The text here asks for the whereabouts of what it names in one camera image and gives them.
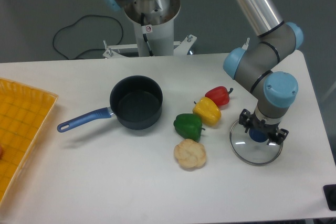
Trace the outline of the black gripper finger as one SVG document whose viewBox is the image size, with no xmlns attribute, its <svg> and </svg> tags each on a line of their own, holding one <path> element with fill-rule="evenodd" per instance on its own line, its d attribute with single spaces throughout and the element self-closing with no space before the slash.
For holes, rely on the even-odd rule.
<svg viewBox="0 0 336 224">
<path fill-rule="evenodd" d="M 251 115 L 250 111 L 243 109 L 239 115 L 238 123 L 245 128 L 245 133 L 247 133 L 249 129 L 253 127 L 252 119 L 253 116 Z"/>
<path fill-rule="evenodd" d="M 270 142 L 281 145 L 288 136 L 288 130 L 276 129 L 272 132 L 267 133 L 267 136 Z"/>
</svg>

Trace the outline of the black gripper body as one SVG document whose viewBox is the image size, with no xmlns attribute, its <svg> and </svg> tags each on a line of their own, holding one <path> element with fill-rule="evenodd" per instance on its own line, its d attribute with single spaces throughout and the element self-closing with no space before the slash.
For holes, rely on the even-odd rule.
<svg viewBox="0 0 336 224">
<path fill-rule="evenodd" d="M 249 136 L 277 136 L 281 118 L 258 117 L 253 113 L 248 119 Z"/>
</svg>

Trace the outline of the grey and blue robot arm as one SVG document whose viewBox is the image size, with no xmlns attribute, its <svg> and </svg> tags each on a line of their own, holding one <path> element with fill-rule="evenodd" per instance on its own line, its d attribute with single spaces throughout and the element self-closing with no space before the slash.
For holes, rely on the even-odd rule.
<svg viewBox="0 0 336 224">
<path fill-rule="evenodd" d="M 139 56 L 172 56 L 173 21 L 180 0 L 104 0 L 112 10 L 123 9 L 133 22 Z M 303 32 L 285 22 L 271 0 L 237 0 L 259 44 L 253 49 L 238 47 L 224 60 L 224 71 L 257 99 L 254 112 L 243 110 L 239 124 L 254 141 L 281 144 L 288 131 L 279 124 L 294 102 L 298 83 L 294 76 L 272 69 L 303 42 Z"/>
</svg>

